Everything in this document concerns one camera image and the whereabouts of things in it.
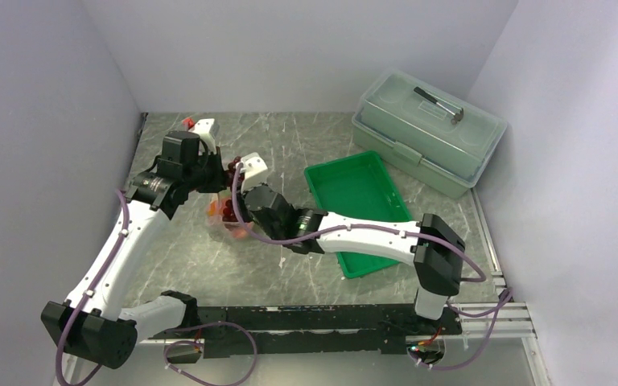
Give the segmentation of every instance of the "cable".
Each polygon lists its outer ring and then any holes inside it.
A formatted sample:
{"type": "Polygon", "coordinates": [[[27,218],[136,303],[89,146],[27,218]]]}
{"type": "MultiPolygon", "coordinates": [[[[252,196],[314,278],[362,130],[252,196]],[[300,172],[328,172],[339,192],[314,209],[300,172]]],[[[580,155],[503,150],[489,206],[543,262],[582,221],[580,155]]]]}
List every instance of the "cable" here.
{"type": "Polygon", "coordinates": [[[205,167],[207,167],[207,164],[209,163],[209,147],[207,146],[207,143],[203,141],[202,139],[200,139],[200,143],[203,146],[204,165],[202,166],[202,168],[204,169],[205,167]]]}
{"type": "Polygon", "coordinates": [[[158,164],[158,160],[159,160],[159,155],[156,155],[156,156],[155,156],[155,158],[153,158],[153,163],[150,165],[150,167],[149,167],[149,168],[147,168],[147,169],[145,169],[145,170],[144,170],[144,171],[142,171],[141,173],[147,173],[147,172],[149,172],[149,171],[153,170],[153,168],[154,168],[155,166],[157,166],[157,164],[158,164]]]}
{"type": "MultiPolygon", "coordinates": [[[[119,191],[119,189],[115,190],[115,193],[117,194],[120,205],[122,207],[122,231],[126,231],[129,228],[129,206],[126,205],[126,199],[124,198],[122,192],[119,191]]],[[[122,235],[122,233],[117,235],[117,241],[115,241],[113,248],[110,250],[110,253],[105,258],[105,262],[103,263],[101,268],[98,269],[98,273],[96,273],[96,276],[93,277],[93,279],[91,280],[89,287],[84,292],[84,294],[81,295],[79,304],[77,304],[74,310],[72,310],[72,315],[70,315],[67,323],[65,323],[63,333],[60,335],[60,339],[58,339],[58,346],[56,349],[56,379],[58,380],[58,383],[62,386],[84,386],[91,380],[91,378],[93,378],[93,376],[96,375],[98,370],[101,369],[101,365],[99,364],[80,383],[74,385],[69,384],[65,380],[63,374],[63,352],[65,348],[65,343],[68,341],[68,336],[70,335],[70,330],[72,329],[72,324],[74,324],[77,316],[79,316],[79,313],[86,305],[86,302],[89,300],[89,296],[86,293],[88,291],[94,291],[96,289],[98,282],[101,281],[103,275],[105,274],[105,271],[108,270],[108,267],[110,267],[110,264],[113,262],[115,256],[119,252],[119,248],[122,246],[124,239],[125,237],[124,235],[122,235]]]]}
{"type": "MultiPolygon", "coordinates": [[[[248,232],[249,235],[251,235],[253,238],[260,240],[264,243],[267,244],[274,244],[274,245],[289,245],[289,244],[296,244],[299,243],[301,241],[305,241],[305,240],[310,240],[310,239],[315,239],[323,234],[329,233],[329,232],[334,232],[334,231],[340,231],[340,230],[344,230],[347,229],[346,225],[337,225],[335,227],[330,227],[330,228],[325,228],[323,230],[320,231],[316,231],[316,232],[312,232],[312,233],[308,233],[304,236],[300,236],[300,237],[295,237],[294,239],[287,239],[287,240],[272,240],[268,237],[264,237],[261,236],[257,233],[255,233],[252,228],[250,228],[248,226],[248,224],[245,223],[245,221],[243,221],[243,217],[241,216],[241,209],[238,206],[238,178],[241,175],[241,169],[243,167],[242,162],[239,162],[236,165],[236,172],[233,175],[233,184],[231,186],[231,200],[233,201],[233,213],[236,215],[238,223],[241,225],[241,227],[243,229],[245,229],[246,232],[248,232]]],[[[395,235],[398,235],[400,231],[398,231],[397,229],[393,229],[393,228],[387,228],[387,227],[383,227],[381,225],[373,225],[373,224],[352,224],[352,228],[363,228],[363,229],[375,229],[378,231],[383,231],[383,232],[389,232],[389,233],[393,233],[395,235]]],[[[465,261],[466,263],[468,263],[468,265],[471,266],[472,269],[475,270],[475,272],[477,272],[478,275],[480,275],[479,277],[464,277],[461,278],[462,281],[469,281],[469,282],[475,282],[475,283],[480,283],[482,281],[487,280],[487,276],[484,274],[484,272],[482,272],[482,269],[475,264],[475,262],[468,257],[468,255],[466,255],[463,251],[461,251],[460,249],[458,249],[458,247],[456,247],[455,245],[449,243],[448,241],[444,240],[444,239],[440,239],[439,237],[435,237],[435,236],[431,236],[431,235],[426,235],[423,233],[416,233],[416,232],[406,232],[406,236],[408,237],[417,237],[419,239],[423,239],[423,240],[428,240],[428,241],[432,241],[434,243],[437,244],[441,244],[442,246],[444,246],[445,248],[448,248],[449,250],[451,250],[454,254],[458,255],[461,259],[463,259],[463,261],[465,261]]]]}
{"type": "Polygon", "coordinates": [[[461,363],[454,364],[451,366],[441,366],[441,367],[433,366],[431,367],[431,369],[439,371],[439,372],[448,372],[451,370],[458,370],[460,368],[464,368],[468,366],[470,363],[474,362],[475,359],[477,359],[480,356],[480,354],[482,354],[482,351],[484,351],[484,349],[487,348],[487,345],[489,345],[489,337],[492,336],[492,332],[494,331],[494,325],[496,324],[496,320],[499,317],[499,309],[502,306],[505,306],[505,304],[508,303],[512,297],[513,297],[513,294],[510,288],[508,288],[501,295],[501,298],[499,298],[499,304],[495,307],[495,310],[494,310],[494,316],[492,318],[492,323],[489,324],[489,328],[487,329],[487,334],[484,336],[484,339],[482,339],[482,344],[477,348],[477,350],[475,350],[475,352],[472,353],[470,358],[466,359],[465,361],[461,363]]]}
{"type": "Polygon", "coordinates": [[[442,325],[439,325],[439,327],[437,328],[437,331],[435,332],[434,335],[432,335],[432,338],[430,339],[426,339],[426,340],[421,340],[420,342],[418,342],[418,345],[420,346],[429,346],[432,344],[432,342],[435,341],[435,339],[437,339],[437,337],[439,336],[439,333],[442,332],[442,325]]]}
{"type": "Polygon", "coordinates": [[[247,331],[245,328],[238,326],[236,323],[231,323],[231,322],[212,322],[212,323],[201,324],[199,326],[194,326],[194,327],[172,328],[170,330],[167,330],[167,332],[185,332],[185,331],[193,331],[193,330],[198,330],[201,328],[215,327],[215,326],[230,326],[233,328],[237,328],[238,330],[242,331],[242,333],[245,334],[245,336],[247,336],[247,339],[249,339],[250,343],[252,343],[252,351],[253,351],[252,364],[250,364],[249,370],[242,378],[240,378],[240,380],[233,382],[232,384],[226,384],[226,385],[210,384],[209,382],[192,375],[190,372],[185,372],[184,370],[181,370],[175,365],[169,363],[169,359],[167,358],[167,355],[169,354],[169,351],[173,349],[174,347],[183,346],[183,345],[189,345],[189,346],[194,346],[194,347],[200,346],[199,343],[194,343],[192,340],[180,340],[164,348],[164,355],[163,355],[164,363],[167,365],[165,368],[169,368],[174,372],[178,372],[179,374],[181,374],[182,376],[185,376],[189,380],[194,380],[195,382],[199,384],[203,384],[204,386],[238,386],[239,384],[242,384],[243,382],[245,382],[249,378],[249,376],[252,375],[252,371],[254,370],[254,367],[257,365],[257,358],[258,358],[257,343],[254,342],[254,338],[252,334],[250,334],[249,331],[247,331]]]}

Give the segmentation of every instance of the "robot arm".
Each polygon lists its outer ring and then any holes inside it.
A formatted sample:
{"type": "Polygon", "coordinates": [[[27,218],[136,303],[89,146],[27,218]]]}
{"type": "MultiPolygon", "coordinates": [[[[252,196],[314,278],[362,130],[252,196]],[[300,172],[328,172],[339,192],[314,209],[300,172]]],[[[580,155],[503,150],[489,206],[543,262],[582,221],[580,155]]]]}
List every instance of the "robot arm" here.
{"type": "Polygon", "coordinates": [[[91,268],[65,302],[49,302],[44,307],[41,320],[54,342],[58,343],[66,325],[72,324],[64,343],[68,354],[119,368],[136,342],[196,322],[196,300],[187,295],[167,291],[132,309],[122,309],[122,302],[147,249],[188,194],[217,193],[232,182],[233,173],[224,170],[220,151],[214,146],[217,127],[214,120],[201,120],[188,131],[172,131],[165,136],[162,153],[149,170],[131,180],[126,192],[128,227],[119,216],[91,268]],[[118,234],[124,236],[122,245],[110,265],[102,268],[118,234]],[[98,284],[90,288],[96,277],[98,284]],[[77,314],[71,321],[73,311],[77,314]]]}
{"type": "MultiPolygon", "coordinates": [[[[262,174],[260,170],[266,165],[259,159],[244,165],[245,176],[249,171],[262,174]]],[[[250,186],[246,190],[244,185],[241,194],[246,215],[251,216],[272,240],[290,240],[329,228],[342,228],[317,238],[284,244],[292,251],[304,254],[365,253],[413,266],[420,282],[415,312],[424,318],[439,319],[448,298],[459,293],[463,268],[461,257],[442,245],[411,235],[434,236],[465,250],[463,240],[438,216],[425,214],[422,221],[405,223],[359,220],[314,208],[293,207],[265,183],[250,186]],[[383,228],[398,232],[383,232],[383,228]]]]}
{"type": "MultiPolygon", "coordinates": [[[[146,250],[188,194],[218,193],[237,185],[232,167],[222,167],[220,150],[213,139],[217,128],[214,120],[201,120],[188,125],[188,131],[172,131],[165,136],[162,153],[153,166],[134,177],[126,192],[128,228],[125,230],[126,224],[118,217],[97,259],[65,302],[49,302],[44,307],[43,324],[54,342],[64,338],[64,352],[119,368],[136,342],[166,329],[199,324],[196,300],[184,294],[167,291],[153,302],[132,309],[122,309],[122,301],[146,250]],[[124,236],[122,246],[104,271],[102,267],[117,234],[124,236]],[[89,288],[96,276],[100,277],[99,284],[89,288]],[[67,326],[69,335],[64,337],[67,326]]],[[[447,248],[406,234],[433,235],[464,249],[463,241],[438,216],[425,215],[420,222],[383,223],[314,208],[296,208],[266,185],[270,171],[258,154],[250,154],[241,162],[245,165],[242,189],[234,195],[244,201],[240,220],[254,220],[272,240],[289,240],[344,227],[286,247],[304,254],[368,253],[413,265],[421,283],[415,310],[424,318],[438,319],[444,302],[459,292],[460,258],[447,248]],[[401,232],[373,229],[378,226],[401,232]]]]}

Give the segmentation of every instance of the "gray marble surface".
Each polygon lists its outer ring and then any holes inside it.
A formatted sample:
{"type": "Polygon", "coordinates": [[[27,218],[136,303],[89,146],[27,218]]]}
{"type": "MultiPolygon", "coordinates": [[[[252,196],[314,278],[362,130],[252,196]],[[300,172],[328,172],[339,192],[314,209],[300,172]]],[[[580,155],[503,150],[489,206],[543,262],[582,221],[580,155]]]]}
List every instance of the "gray marble surface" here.
{"type": "MultiPolygon", "coordinates": [[[[315,206],[304,168],[358,154],[349,113],[151,113],[140,137],[129,178],[146,169],[161,151],[165,133],[185,117],[216,118],[217,143],[225,163],[258,152],[272,170],[269,185],[299,206],[315,206]]],[[[450,199],[387,165],[414,219],[440,215],[467,244],[467,253],[486,272],[491,263],[469,193],[450,199]]],[[[147,252],[125,306],[148,302],[164,290],[198,298],[202,306],[332,305],[412,302],[418,279],[412,267],[395,265],[346,279],[334,254],[308,256],[256,240],[234,240],[206,223],[208,195],[191,194],[147,252]]],[[[465,265],[463,273],[472,274],[465,265]]],[[[464,283],[459,302],[494,302],[490,281],[464,283]]]]}

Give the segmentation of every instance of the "green tray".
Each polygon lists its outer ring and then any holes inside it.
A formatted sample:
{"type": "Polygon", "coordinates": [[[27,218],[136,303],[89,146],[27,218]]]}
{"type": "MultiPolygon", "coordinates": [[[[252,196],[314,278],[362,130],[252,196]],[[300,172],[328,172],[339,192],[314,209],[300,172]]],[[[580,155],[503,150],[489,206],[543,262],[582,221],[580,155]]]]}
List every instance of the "green tray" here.
{"type": "MultiPolygon", "coordinates": [[[[309,166],[304,176],[321,209],[364,220],[411,220],[402,196],[374,151],[309,166]]],[[[397,264],[354,252],[337,253],[337,260],[350,279],[397,264]]]]}

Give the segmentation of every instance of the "plastic storage box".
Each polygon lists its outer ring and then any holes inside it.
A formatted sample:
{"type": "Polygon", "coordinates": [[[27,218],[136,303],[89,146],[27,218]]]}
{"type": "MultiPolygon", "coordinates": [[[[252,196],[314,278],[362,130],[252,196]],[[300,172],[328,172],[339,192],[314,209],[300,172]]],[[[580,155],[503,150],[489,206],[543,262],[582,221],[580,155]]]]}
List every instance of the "plastic storage box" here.
{"type": "Polygon", "coordinates": [[[508,126],[397,70],[366,91],[352,122],[354,143],[452,198],[475,186],[508,126]]]}
{"type": "MultiPolygon", "coordinates": [[[[364,220],[411,220],[399,190],[374,151],[309,166],[304,176],[321,209],[364,220]]],[[[337,260],[350,279],[397,264],[354,252],[337,253],[337,260]]]]}

